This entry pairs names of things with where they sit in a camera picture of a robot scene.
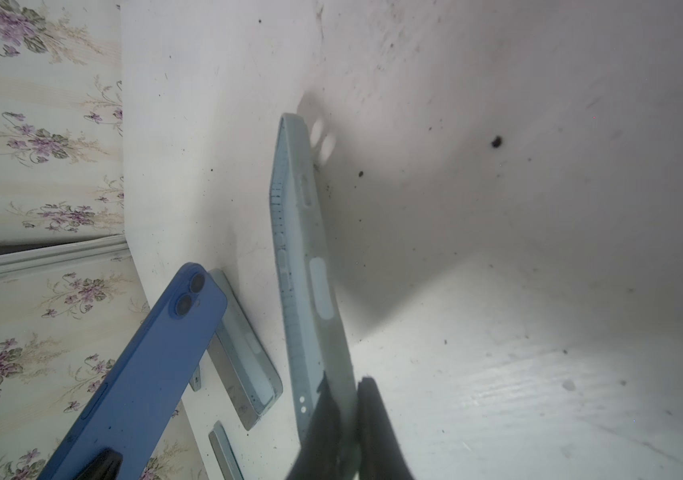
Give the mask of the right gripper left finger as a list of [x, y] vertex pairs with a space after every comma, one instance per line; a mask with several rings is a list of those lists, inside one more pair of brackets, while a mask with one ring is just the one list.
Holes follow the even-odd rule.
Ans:
[[337, 480], [340, 478], [338, 450], [341, 440], [340, 414], [327, 380], [318, 388], [318, 403], [310, 420], [301, 450], [287, 480]]

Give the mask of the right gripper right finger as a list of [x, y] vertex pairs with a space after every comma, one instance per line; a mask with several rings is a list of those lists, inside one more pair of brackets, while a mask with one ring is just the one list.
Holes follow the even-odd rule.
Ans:
[[371, 377], [363, 377], [357, 395], [357, 437], [361, 446], [359, 478], [415, 479], [399, 447], [377, 382]]

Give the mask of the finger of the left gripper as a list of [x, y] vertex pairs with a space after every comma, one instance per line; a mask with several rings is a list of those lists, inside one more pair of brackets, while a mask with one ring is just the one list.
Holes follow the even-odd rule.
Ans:
[[121, 453], [106, 448], [102, 450], [77, 476], [75, 480], [117, 480], [123, 456]]

